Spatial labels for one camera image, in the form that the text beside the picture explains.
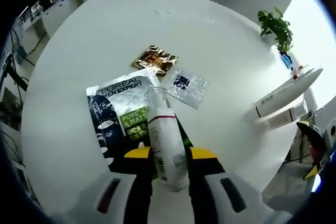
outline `white spray bottle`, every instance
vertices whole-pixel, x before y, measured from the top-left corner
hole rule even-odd
[[[150,87],[146,93],[148,132],[159,179],[171,191],[179,191],[189,185],[188,167],[179,125],[166,94],[166,89],[158,87]]]

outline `face mask package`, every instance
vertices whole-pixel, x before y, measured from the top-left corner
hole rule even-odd
[[[144,144],[150,146],[145,97],[150,86],[160,82],[145,68],[86,89],[90,114],[105,158],[124,156]]]
[[[198,110],[201,106],[208,82],[183,69],[173,72],[166,89],[170,95]]]

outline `green label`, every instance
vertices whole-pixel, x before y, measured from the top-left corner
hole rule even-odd
[[[132,127],[133,125],[147,121],[147,108],[142,107],[125,115],[120,116],[120,121],[124,129]]]

